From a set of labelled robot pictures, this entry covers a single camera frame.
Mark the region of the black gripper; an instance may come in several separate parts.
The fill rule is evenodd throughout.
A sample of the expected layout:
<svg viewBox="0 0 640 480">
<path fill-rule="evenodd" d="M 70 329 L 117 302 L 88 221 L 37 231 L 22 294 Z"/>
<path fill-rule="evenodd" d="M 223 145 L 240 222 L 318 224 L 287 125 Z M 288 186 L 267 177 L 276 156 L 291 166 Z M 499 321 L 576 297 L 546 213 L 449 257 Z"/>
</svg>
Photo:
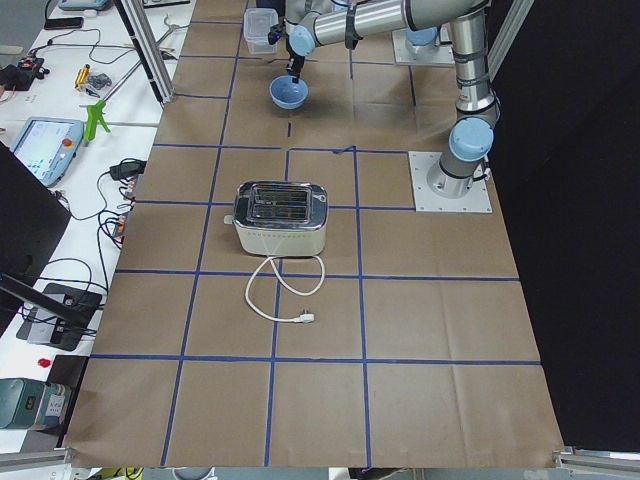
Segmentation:
<svg viewBox="0 0 640 480">
<path fill-rule="evenodd" d="M 289 55 L 289 60 L 286 67 L 287 74 L 291 75 L 291 79 L 294 84 L 298 84 L 300 82 L 300 74 L 304 67 L 305 57 L 298 55 L 290 48 L 287 49 L 287 53 Z"/>
</svg>

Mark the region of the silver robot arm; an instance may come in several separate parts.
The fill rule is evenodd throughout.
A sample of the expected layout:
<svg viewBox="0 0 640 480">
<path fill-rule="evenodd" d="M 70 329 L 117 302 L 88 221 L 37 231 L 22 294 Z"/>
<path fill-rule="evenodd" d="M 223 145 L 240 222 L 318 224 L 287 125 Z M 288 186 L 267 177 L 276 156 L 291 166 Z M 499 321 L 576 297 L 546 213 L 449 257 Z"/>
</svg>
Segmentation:
<svg viewBox="0 0 640 480">
<path fill-rule="evenodd" d="M 410 48 L 442 47 L 451 44 L 443 25 L 421 30 L 406 29 L 405 41 Z"/>
<path fill-rule="evenodd" d="M 499 102 L 491 86 L 485 25 L 485 1 L 287 1 L 285 28 L 295 59 L 316 48 L 342 43 L 353 50 L 365 37 L 408 29 L 447 25 L 455 66 L 457 120 L 448 147 L 427 174 L 437 195 L 457 199 L 469 193 L 474 172 L 489 153 L 499 119 Z"/>
</svg>

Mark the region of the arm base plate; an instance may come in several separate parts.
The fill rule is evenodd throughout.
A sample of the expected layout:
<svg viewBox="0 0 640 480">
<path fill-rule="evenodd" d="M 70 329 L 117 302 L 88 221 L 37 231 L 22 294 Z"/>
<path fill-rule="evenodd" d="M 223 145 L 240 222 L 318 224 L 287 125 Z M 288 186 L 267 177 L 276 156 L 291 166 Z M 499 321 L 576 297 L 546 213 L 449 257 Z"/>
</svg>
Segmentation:
<svg viewBox="0 0 640 480">
<path fill-rule="evenodd" d="M 409 171 L 418 213 L 491 214 L 487 179 L 482 165 L 464 179 L 448 176 L 440 165 L 440 152 L 409 151 Z"/>
<path fill-rule="evenodd" d="M 453 67 L 450 45 L 442 47 L 410 48 L 405 41 L 405 30 L 392 33 L 395 63 L 398 65 Z"/>
</svg>

